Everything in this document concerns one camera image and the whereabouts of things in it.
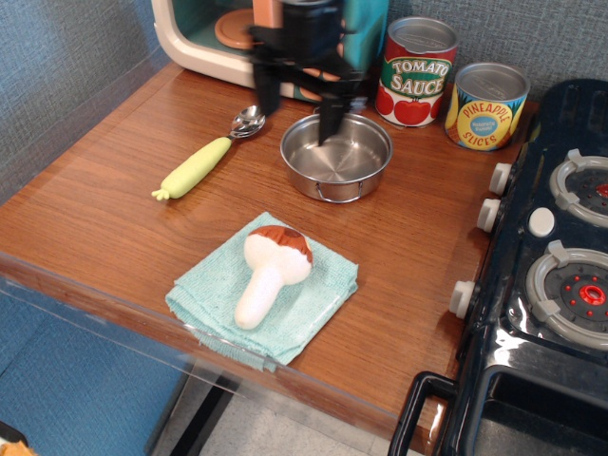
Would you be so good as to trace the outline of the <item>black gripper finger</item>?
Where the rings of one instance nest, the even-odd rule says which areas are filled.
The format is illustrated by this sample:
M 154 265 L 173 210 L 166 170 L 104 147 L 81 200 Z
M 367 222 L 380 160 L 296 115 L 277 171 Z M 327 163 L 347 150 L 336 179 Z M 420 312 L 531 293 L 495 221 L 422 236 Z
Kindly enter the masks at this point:
M 317 108 L 319 115 L 318 144 L 335 135 L 346 114 L 358 113 L 366 106 L 365 96 L 323 98 Z
M 283 83 L 284 61 L 253 62 L 253 75 L 258 105 L 270 117 L 280 108 L 280 91 Z

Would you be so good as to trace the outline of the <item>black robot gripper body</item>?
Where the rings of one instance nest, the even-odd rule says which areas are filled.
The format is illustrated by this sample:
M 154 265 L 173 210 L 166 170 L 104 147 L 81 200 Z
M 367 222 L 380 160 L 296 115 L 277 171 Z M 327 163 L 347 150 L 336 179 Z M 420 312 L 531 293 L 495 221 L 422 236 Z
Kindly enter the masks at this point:
M 249 27 L 253 40 L 250 59 L 284 61 L 283 84 L 290 83 L 323 98 L 355 97 L 364 72 L 338 52 L 343 25 L 342 4 L 283 4 L 282 25 Z

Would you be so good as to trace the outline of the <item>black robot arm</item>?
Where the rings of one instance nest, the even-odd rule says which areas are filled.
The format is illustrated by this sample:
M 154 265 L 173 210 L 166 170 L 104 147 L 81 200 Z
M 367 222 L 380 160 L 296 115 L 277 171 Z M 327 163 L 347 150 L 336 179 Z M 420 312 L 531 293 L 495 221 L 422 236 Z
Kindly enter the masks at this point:
M 292 83 L 321 97 L 318 143 L 335 135 L 351 107 L 365 73 L 337 47 L 342 1 L 283 1 L 282 26 L 252 26 L 250 53 L 258 105 L 266 116 L 280 108 L 280 87 Z

